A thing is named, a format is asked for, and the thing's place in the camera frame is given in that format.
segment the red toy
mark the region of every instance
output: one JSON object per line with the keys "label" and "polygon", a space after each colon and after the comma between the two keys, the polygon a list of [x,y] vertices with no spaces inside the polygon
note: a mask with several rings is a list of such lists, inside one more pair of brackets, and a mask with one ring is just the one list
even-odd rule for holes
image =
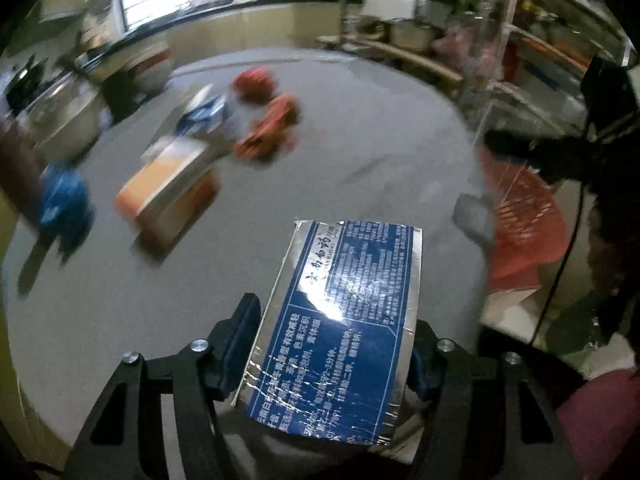
{"label": "red toy", "polygon": [[246,160],[270,156],[279,147],[292,150],[296,138],[288,126],[298,122],[299,107],[291,94],[282,94],[269,103],[267,116],[254,124],[254,132],[234,145],[234,153]]}
{"label": "red toy", "polygon": [[259,66],[239,73],[233,81],[233,87],[240,97],[254,103],[264,103],[271,99],[276,86],[271,72]]}

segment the orange box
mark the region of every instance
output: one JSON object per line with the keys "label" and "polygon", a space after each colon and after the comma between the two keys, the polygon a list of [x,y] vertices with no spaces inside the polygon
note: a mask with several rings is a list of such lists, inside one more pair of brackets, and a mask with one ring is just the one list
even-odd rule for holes
{"label": "orange box", "polygon": [[220,189],[210,160],[206,142],[175,139],[125,184],[116,209],[145,239],[168,248]]}

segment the gray tablecloth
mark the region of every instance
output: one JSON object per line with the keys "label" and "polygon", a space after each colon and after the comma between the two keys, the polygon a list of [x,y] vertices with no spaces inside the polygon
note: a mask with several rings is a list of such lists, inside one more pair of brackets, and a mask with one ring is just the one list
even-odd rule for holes
{"label": "gray tablecloth", "polygon": [[[116,213],[114,196],[139,170],[140,155],[177,103],[178,89],[202,80],[224,90],[253,64],[268,66],[280,90],[300,99],[298,145],[270,166],[218,161],[222,190],[216,201],[163,261],[152,259]],[[75,440],[124,351],[146,358],[176,352],[227,318],[246,291],[264,304],[295,219],[371,219],[422,228],[418,316],[439,336],[473,346],[486,255],[452,215],[461,194],[481,197],[483,186],[472,136],[451,102],[383,66],[305,50],[229,54],[180,74],[161,96],[104,133],[82,164],[97,215],[77,253],[64,264],[55,247],[42,254],[34,234],[20,224],[6,254],[4,305],[15,369],[55,433],[70,444]],[[465,209],[465,215],[490,237],[486,210]],[[228,403],[218,412],[250,477],[299,476],[352,453],[267,434]],[[166,438],[178,471],[175,427]]]}

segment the pink object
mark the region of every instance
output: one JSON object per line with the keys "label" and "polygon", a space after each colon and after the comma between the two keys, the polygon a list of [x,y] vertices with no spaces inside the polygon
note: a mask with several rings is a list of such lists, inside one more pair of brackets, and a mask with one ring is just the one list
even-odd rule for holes
{"label": "pink object", "polygon": [[[431,43],[431,48],[447,66],[461,71],[469,57],[475,33],[475,28],[472,26],[452,25],[447,29],[443,38]],[[476,76],[489,77],[489,72],[495,64],[496,49],[495,42],[489,42],[482,48],[480,59],[476,61]]]}
{"label": "pink object", "polygon": [[[640,377],[615,370],[577,390],[558,409],[585,480],[598,480],[640,426]],[[638,471],[629,472],[637,478]]]}
{"label": "pink object", "polygon": [[492,278],[490,276],[486,290],[491,293],[499,290],[529,290],[539,286],[538,266],[532,265],[503,278]]}
{"label": "pink object", "polygon": [[490,278],[561,258],[568,245],[566,225],[545,181],[523,166],[497,160],[484,148],[477,153],[497,196]]}

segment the blue label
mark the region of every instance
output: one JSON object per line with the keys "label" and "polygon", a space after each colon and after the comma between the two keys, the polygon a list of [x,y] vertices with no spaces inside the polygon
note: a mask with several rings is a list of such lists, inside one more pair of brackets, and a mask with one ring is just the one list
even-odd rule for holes
{"label": "blue label", "polygon": [[356,444],[380,434],[410,281],[411,227],[313,222],[248,414],[272,428]]}

